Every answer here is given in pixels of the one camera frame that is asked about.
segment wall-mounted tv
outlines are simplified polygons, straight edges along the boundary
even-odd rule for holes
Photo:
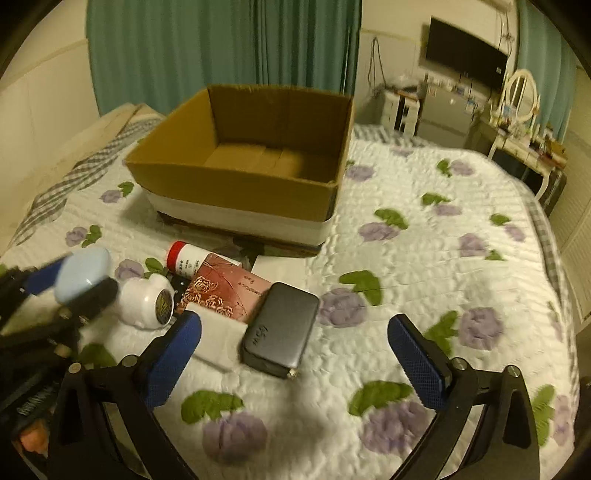
[[[507,55],[480,38],[431,18],[426,59],[450,67],[472,80],[501,91]]]

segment black power bank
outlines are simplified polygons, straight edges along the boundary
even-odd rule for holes
[[[244,334],[242,362],[276,377],[294,377],[319,304],[311,293],[274,283]]]

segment white jar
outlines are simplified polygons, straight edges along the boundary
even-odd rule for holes
[[[174,290],[166,277],[154,273],[150,278],[130,278],[119,292],[121,320],[142,330],[157,330],[173,316]]]

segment floral bedspread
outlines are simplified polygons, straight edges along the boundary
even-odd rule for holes
[[[123,160],[72,193],[56,220],[2,262],[39,265],[96,244],[124,280],[164,271],[176,239],[232,255],[224,237],[161,223]],[[518,365],[534,407],[542,478],[569,457],[577,408],[572,328],[521,193],[481,155],[353,140],[331,234],[307,260],[307,288],[321,308],[296,379],[248,367],[224,374],[192,359],[155,411],[200,479],[390,478],[434,416],[388,346],[388,320],[401,312],[474,368]],[[41,296],[23,314],[51,302]],[[141,353],[159,334],[123,324],[111,310],[86,328],[82,346],[108,365]],[[478,414],[443,473],[459,465]]]

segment cable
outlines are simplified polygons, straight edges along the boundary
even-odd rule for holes
[[[384,88],[386,88],[386,75],[384,75],[384,66],[382,65],[382,55],[379,51],[379,40],[378,37],[374,37],[371,41],[371,56],[369,57],[369,70],[368,70],[368,84],[371,90],[375,90],[375,47],[378,46],[378,60],[379,60],[379,69],[382,72],[382,80],[384,81]]]
[[[509,30],[509,14],[507,12],[505,12],[505,18],[507,19],[507,33],[505,34],[505,37],[507,39],[507,45],[509,45],[508,58],[511,57],[511,54],[513,53],[513,35],[511,35],[511,30]]]
[[[496,48],[497,50],[499,50],[501,48],[501,41],[503,40],[503,17],[501,15],[501,12],[499,12],[498,10],[496,11],[496,16],[499,18],[499,20],[501,20],[501,35],[499,36],[499,46]]]

